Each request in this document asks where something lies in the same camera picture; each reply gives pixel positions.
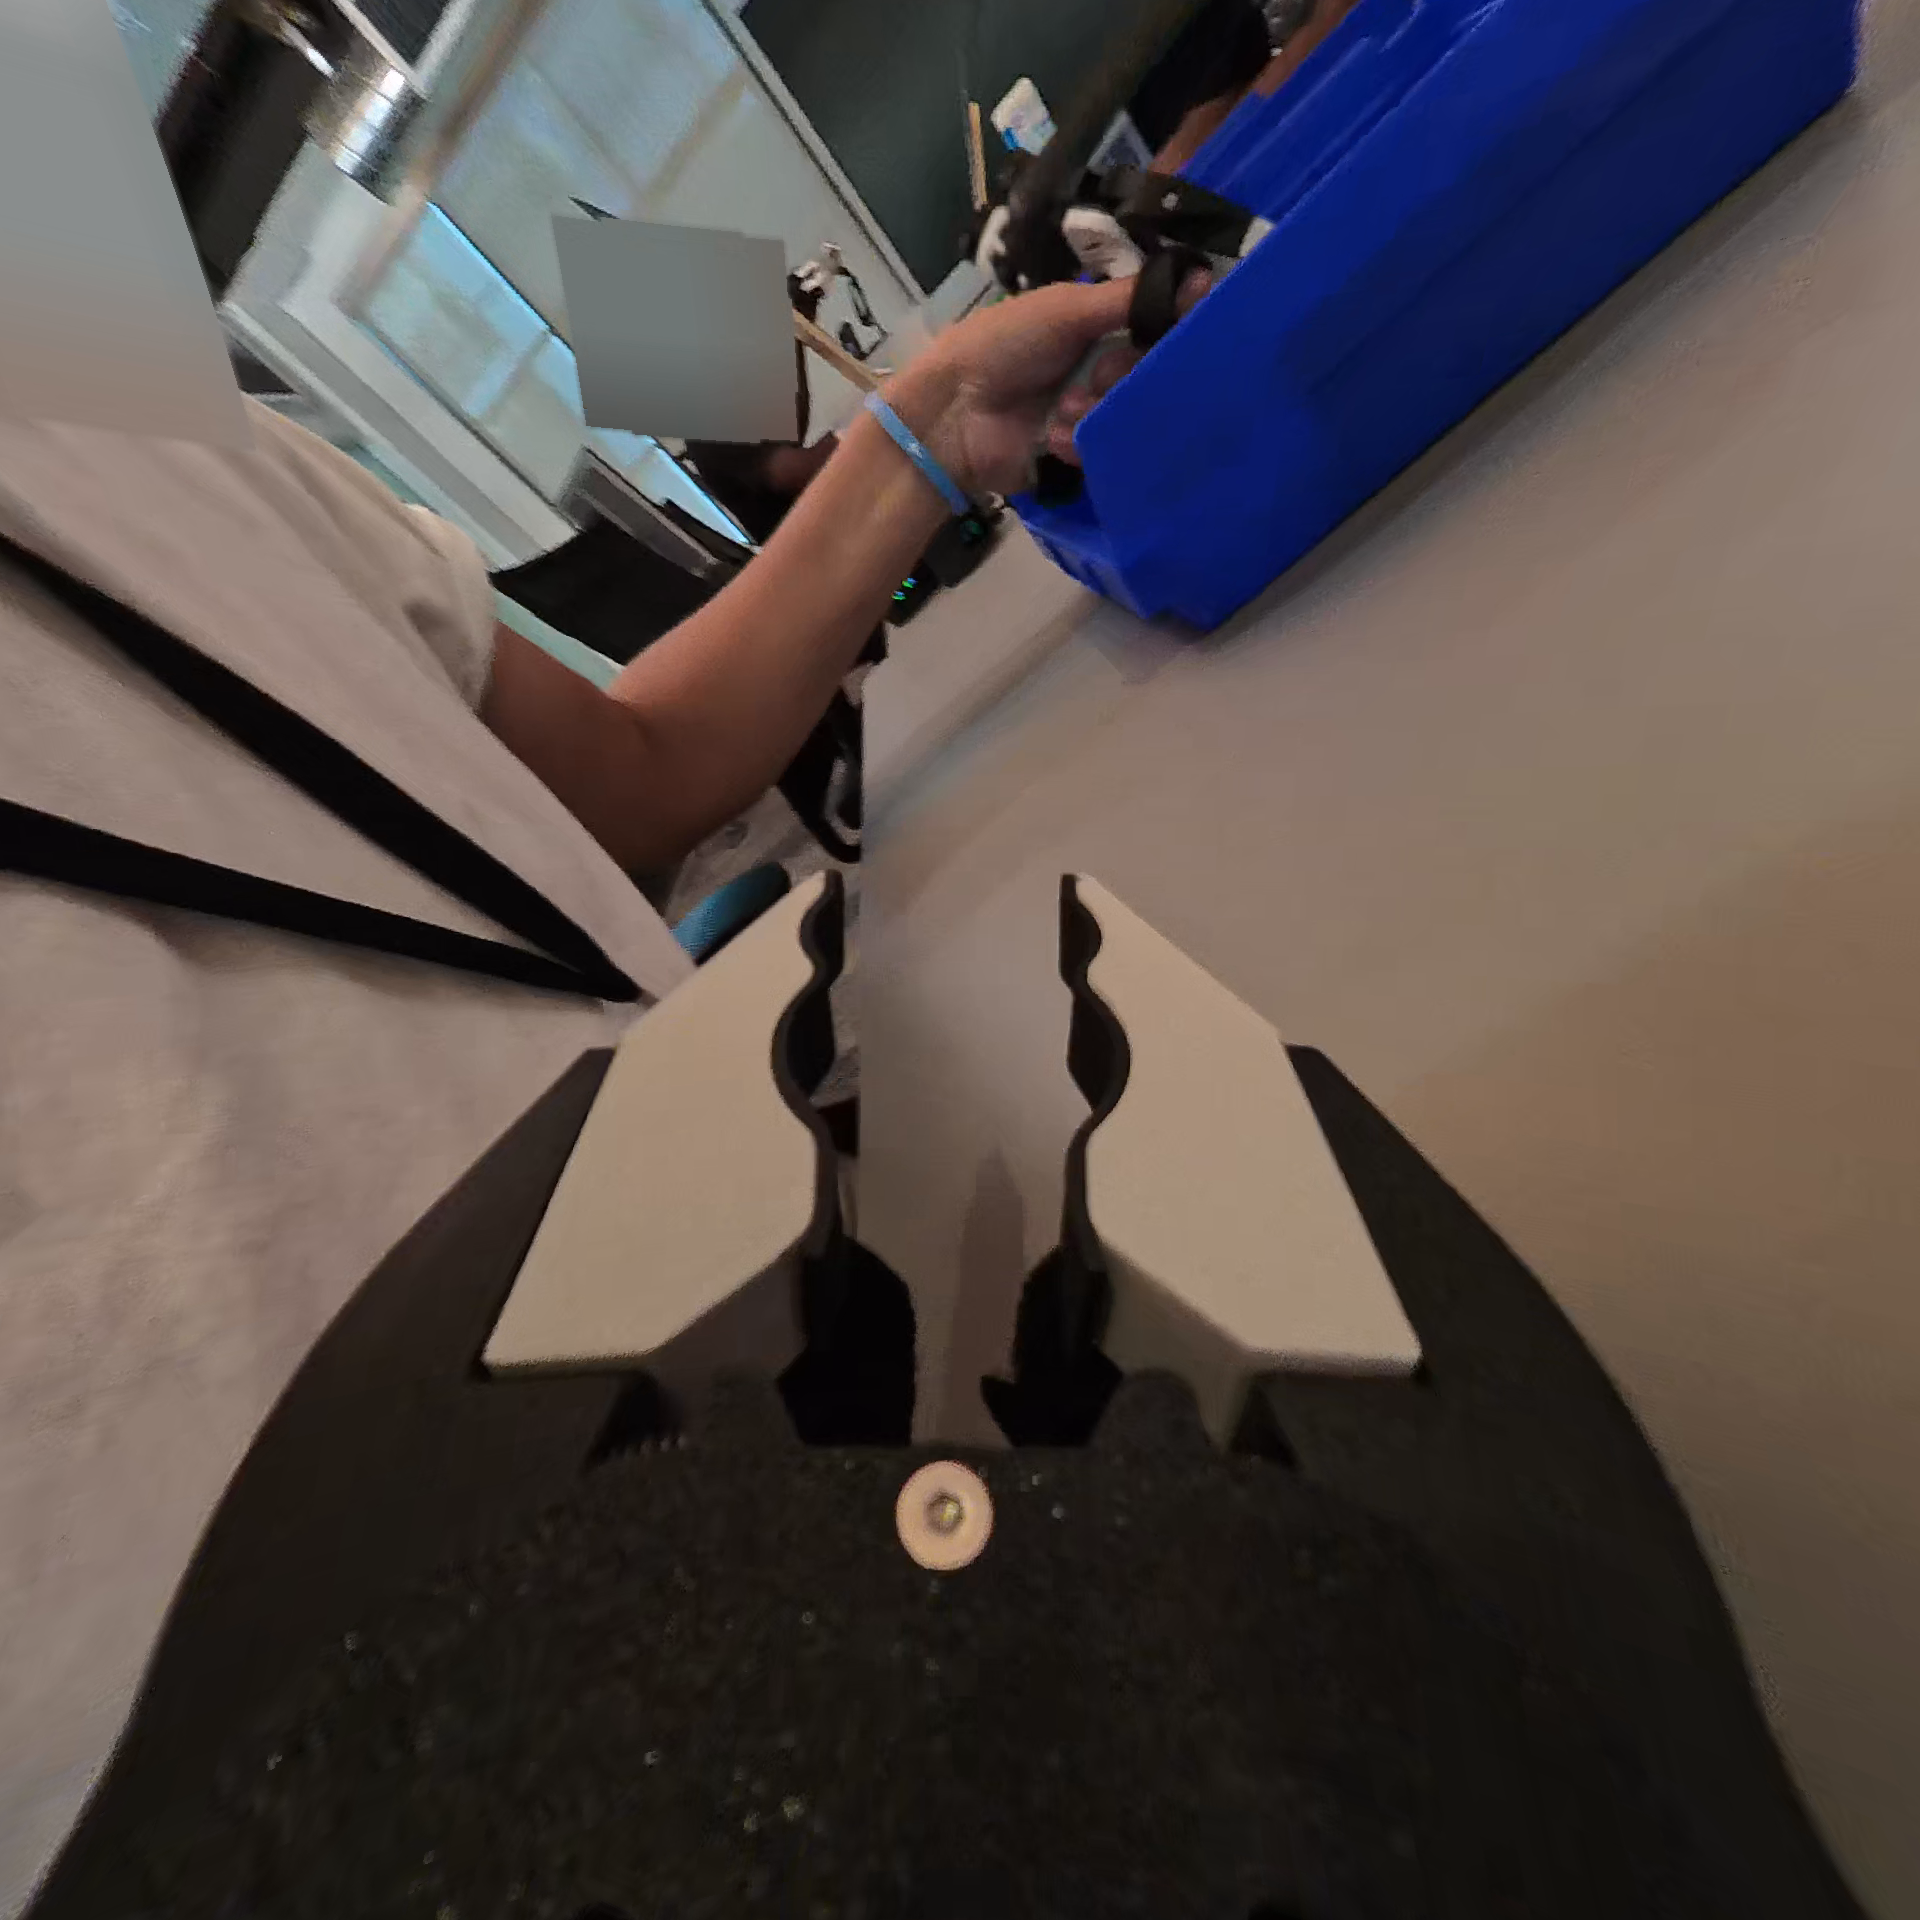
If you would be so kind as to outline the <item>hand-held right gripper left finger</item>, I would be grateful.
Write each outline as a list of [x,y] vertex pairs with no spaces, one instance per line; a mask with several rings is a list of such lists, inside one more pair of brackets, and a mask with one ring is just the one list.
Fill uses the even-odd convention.
[[820,872],[631,1027],[480,1352],[491,1378],[639,1378],[683,1425],[741,1376],[804,1442],[911,1441],[916,1314],[848,1227],[816,1099],[843,962]]

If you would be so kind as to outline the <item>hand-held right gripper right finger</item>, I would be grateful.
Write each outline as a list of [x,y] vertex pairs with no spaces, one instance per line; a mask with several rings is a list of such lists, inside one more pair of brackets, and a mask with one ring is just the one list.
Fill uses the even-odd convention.
[[1061,882],[1059,956],[1088,1114],[981,1383],[1000,1435],[1084,1448],[1145,1375],[1220,1448],[1272,1376],[1415,1382],[1421,1339],[1281,1032],[1091,875]]

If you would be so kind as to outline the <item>blue plastic storage bin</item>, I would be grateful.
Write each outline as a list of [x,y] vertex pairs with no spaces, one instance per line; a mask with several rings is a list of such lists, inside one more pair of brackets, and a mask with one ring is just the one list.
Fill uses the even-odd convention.
[[1273,210],[1335,167],[1499,3],[1363,3],[1272,96],[1245,99],[1184,178]]
[[1499,3],[1081,424],[1015,513],[1141,618],[1257,599],[1836,107],[1859,6]]

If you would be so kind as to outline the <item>person's left forearm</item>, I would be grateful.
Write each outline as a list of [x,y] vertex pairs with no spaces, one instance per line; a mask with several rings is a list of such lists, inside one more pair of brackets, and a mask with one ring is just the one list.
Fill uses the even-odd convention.
[[624,874],[666,874],[777,785],[946,519],[863,415],[773,543],[608,688],[497,627],[483,722]]

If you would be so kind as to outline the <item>person's left hand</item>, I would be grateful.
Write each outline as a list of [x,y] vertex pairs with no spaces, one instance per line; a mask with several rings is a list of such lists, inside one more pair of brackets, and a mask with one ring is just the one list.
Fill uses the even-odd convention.
[[1061,281],[952,324],[882,390],[945,489],[1032,492],[1079,472],[1079,427],[1145,359],[1132,331],[1138,279]]

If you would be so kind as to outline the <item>blue office chair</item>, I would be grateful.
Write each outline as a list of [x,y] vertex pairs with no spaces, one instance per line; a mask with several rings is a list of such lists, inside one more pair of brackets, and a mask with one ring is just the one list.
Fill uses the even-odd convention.
[[675,938],[695,968],[711,962],[792,892],[792,875],[777,862],[762,862],[713,888],[675,927]]

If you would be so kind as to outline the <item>blue wristband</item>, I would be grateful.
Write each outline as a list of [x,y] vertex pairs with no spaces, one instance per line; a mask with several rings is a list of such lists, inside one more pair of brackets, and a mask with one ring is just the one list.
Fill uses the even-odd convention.
[[882,436],[901,454],[924,487],[939,498],[949,519],[964,519],[975,513],[971,494],[959,486],[953,473],[881,391],[864,398],[863,412],[876,422]]

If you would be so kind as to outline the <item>black device with green light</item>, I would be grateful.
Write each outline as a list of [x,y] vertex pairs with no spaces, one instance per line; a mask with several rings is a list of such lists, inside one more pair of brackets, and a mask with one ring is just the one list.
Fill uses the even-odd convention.
[[995,554],[1003,535],[1007,508],[1000,500],[952,516],[928,543],[919,562],[901,578],[882,614],[882,625],[901,628],[933,596],[962,585]]

